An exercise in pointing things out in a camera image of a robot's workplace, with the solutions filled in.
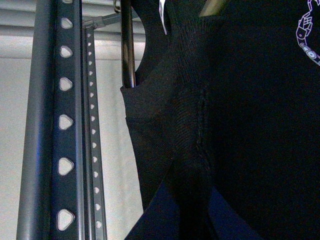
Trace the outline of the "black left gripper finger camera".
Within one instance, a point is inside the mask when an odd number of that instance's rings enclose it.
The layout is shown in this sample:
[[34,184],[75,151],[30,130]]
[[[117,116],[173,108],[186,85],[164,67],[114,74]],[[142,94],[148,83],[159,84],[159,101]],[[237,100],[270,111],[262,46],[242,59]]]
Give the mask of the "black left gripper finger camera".
[[162,183],[127,240],[205,240],[208,227],[204,201],[184,192],[178,199]]

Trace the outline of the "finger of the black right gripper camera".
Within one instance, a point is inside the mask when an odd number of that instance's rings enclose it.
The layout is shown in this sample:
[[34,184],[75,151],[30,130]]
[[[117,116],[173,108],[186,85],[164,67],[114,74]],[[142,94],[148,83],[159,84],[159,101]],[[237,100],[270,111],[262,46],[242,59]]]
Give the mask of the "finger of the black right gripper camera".
[[210,222],[219,240],[263,240],[213,187],[208,204]]

